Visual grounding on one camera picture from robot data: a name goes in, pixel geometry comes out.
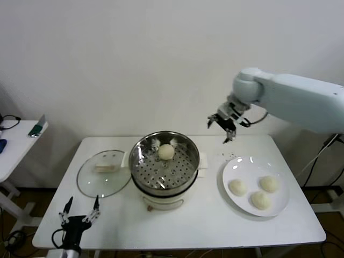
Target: small side table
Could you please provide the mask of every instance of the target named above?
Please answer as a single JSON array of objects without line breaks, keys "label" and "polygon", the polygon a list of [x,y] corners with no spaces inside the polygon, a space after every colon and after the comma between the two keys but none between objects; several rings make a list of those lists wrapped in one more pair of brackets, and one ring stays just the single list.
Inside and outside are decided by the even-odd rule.
[{"label": "small side table", "polygon": [[[15,120],[5,120],[2,122],[2,125],[4,127],[10,127],[16,122]],[[1,135],[1,139],[7,140],[7,145],[0,154],[0,184],[9,192],[9,195],[6,196],[0,192],[0,205],[8,211],[9,214],[17,218],[17,222],[12,232],[20,230],[24,226],[38,227],[42,220],[42,218],[30,216],[30,212],[34,208],[35,203],[28,203],[24,209],[21,209],[11,201],[13,196],[20,195],[20,191],[7,180],[26,153],[40,138],[40,136],[37,138],[30,138],[27,136],[37,122],[38,121],[21,120],[17,126],[10,130],[3,131]],[[47,127],[48,123],[45,123],[41,134]]]}]

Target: glass lid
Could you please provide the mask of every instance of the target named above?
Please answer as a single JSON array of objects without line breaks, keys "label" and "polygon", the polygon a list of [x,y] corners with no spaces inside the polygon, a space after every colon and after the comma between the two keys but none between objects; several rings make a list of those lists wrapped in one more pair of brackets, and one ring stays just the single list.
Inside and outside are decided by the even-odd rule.
[{"label": "glass lid", "polygon": [[129,168],[121,168],[123,157],[120,150],[106,150],[86,160],[76,179],[80,192],[105,198],[120,191],[131,178]]}]

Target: white plate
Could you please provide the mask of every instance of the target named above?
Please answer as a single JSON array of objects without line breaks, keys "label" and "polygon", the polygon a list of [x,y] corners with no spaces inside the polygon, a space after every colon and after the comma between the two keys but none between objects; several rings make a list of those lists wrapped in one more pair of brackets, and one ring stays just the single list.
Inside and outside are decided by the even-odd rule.
[{"label": "white plate", "polygon": [[[279,189],[274,193],[264,191],[259,180],[264,176],[274,176],[279,181]],[[268,163],[264,159],[256,157],[236,157],[225,167],[222,175],[223,184],[229,197],[243,210],[261,217],[272,217],[281,213],[289,201],[289,189],[283,176],[278,173],[278,167]],[[243,180],[247,186],[244,196],[236,196],[229,189],[230,181]],[[250,199],[256,191],[264,191],[271,199],[271,207],[266,210],[256,208]]]}]

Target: metal rim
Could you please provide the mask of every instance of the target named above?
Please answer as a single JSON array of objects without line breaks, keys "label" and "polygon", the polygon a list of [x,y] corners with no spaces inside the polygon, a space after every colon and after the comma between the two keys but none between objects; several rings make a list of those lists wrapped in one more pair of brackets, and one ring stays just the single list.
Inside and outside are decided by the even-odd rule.
[{"label": "metal rim", "polygon": [[[136,181],[138,180],[136,178],[135,180],[135,174],[134,172],[134,164],[132,164],[131,162],[131,158],[134,156],[134,153],[136,152],[136,149],[142,144],[142,142],[146,141],[148,138],[153,138],[154,136],[159,136],[160,134],[169,134],[173,137],[173,135],[175,135],[176,137],[181,137],[183,138],[184,140],[186,140],[191,146],[192,148],[195,150],[195,152],[193,153],[194,154],[194,158],[197,160],[198,164],[195,166],[195,169],[193,170],[192,174],[190,175],[191,177],[191,180],[192,180],[192,183],[190,183],[190,181],[185,181],[183,182],[182,184],[178,185],[177,187],[175,188],[170,188],[170,189],[159,189],[159,188],[150,188],[149,185],[146,186],[146,185],[142,185],[140,187],[138,187],[141,191],[143,191],[144,193],[146,193],[147,195],[150,195],[150,196],[153,196],[153,197],[158,197],[158,198],[169,198],[171,196],[176,196],[176,195],[179,195],[181,192],[184,192],[186,191],[187,189],[190,188],[190,186],[194,183],[196,177],[197,177],[197,174],[198,174],[198,165],[199,165],[199,151],[198,151],[198,148],[196,146],[196,144],[189,138],[187,137],[186,135],[184,134],[181,134],[181,133],[177,133],[177,132],[173,132],[173,131],[158,131],[158,132],[154,132],[154,133],[151,133],[149,135],[146,135],[144,137],[142,137],[134,146],[133,148],[131,149],[130,151],[130,155],[129,155],[129,161],[130,161],[130,171],[131,171],[131,174],[132,174],[132,178],[133,178],[133,181],[135,183],[136,186],[138,186],[140,181]],[[168,194],[168,191],[173,191],[173,190],[176,190],[178,188],[181,188],[181,191],[178,192],[178,193],[171,193],[171,194]],[[153,191],[155,191],[156,193],[153,194],[153,193],[149,193],[149,189],[152,189]]]},{"label": "metal rim", "polygon": [[[94,197],[94,196],[88,195],[87,193],[84,193],[84,192],[81,190],[81,188],[79,187],[78,178],[79,178],[79,174],[80,174],[81,169],[82,169],[82,168],[84,167],[84,165],[85,165],[90,159],[92,159],[94,156],[96,156],[96,155],[98,155],[98,154],[100,154],[100,153],[103,153],[103,152],[113,152],[113,151],[115,151],[115,152],[122,152],[123,155],[125,154],[125,152],[123,152],[122,150],[118,150],[118,149],[108,149],[108,150],[104,150],[104,151],[102,151],[102,152],[98,152],[98,153],[94,154],[92,157],[90,157],[90,158],[88,158],[87,160],[85,160],[85,162],[81,165],[79,171],[77,172],[77,176],[76,176],[76,186],[77,186],[77,188],[79,189],[79,191],[80,191],[83,195],[85,195],[85,196],[87,196],[87,197],[90,197],[90,198],[96,198],[96,197]],[[103,198],[106,198],[106,197],[109,197],[109,196],[112,196],[112,195],[118,193],[120,190],[122,190],[124,187],[126,187],[126,185],[130,182],[130,179],[131,179],[131,178],[132,178],[132,175],[131,175],[131,173],[130,173],[129,180],[128,180],[128,182],[126,182],[126,183],[123,185],[123,187],[121,187],[118,191],[116,191],[116,192],[114,192],[114,193],[112,193],[112,194],[110,194],[110,195],[107,195],[107,196],[104,196],[104,197],[99,197],[99,198],[103,199]]]}]

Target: white table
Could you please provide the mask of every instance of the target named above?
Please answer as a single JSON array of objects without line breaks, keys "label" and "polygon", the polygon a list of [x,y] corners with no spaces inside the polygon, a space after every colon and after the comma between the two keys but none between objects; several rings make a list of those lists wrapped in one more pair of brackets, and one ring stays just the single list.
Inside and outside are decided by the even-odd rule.
[{"label": "white table", "polygon": [[[16,122],[16,120],[5,120],[1,125],[4,127],[10,127]],[[23,226],[37,227],[41,222],[41,218],[30,216],[34,203],[28,203],[22,210],[11,201],[11,198],[13,196],[19,196],[20,192],[9,181],[6,181],[26,153],[39,139],[39,137],[30,138],[27,136],[29,131],[37,122],[38,121],[21,120],[17,126],[9,130],[4,130],[0,137],[1,139],[7,140],[7,145],[0,154],[0,182],[1,185],[9,192],[8,196],[0,192],[0,205],[7,210],[8,213],[17,218],[17,222],[12,231],[19,230]],[[43,133],[47,127],[48,123],[45,123],[41,133]]]},{"label": "white table", "polygon": [[[223,136],[191,137],[207,154],[206,176],[196,179],[195,192],[181,207],[147,211],[132,181],[117,194],[100,199],[101,216],[83,233],[82,249],[197,249],[295,245],[321,242],[326,234],[282,155],[267,135],[242,135],[222,144]],[[70,216],[87,214],[94,199],[79,192],[76,176],[94,154],[120,149],[130,151],[139,137],[85,138],[52,199],[34,236],[33,245],[53,248],[51,235],[60,228],[58,213],[71,196]],[[240,210],[226,196],[221,173],[226,160],[236,156],[264,156],[280,165],[290,187],[290,201],[277,217],[262,218]]]}]

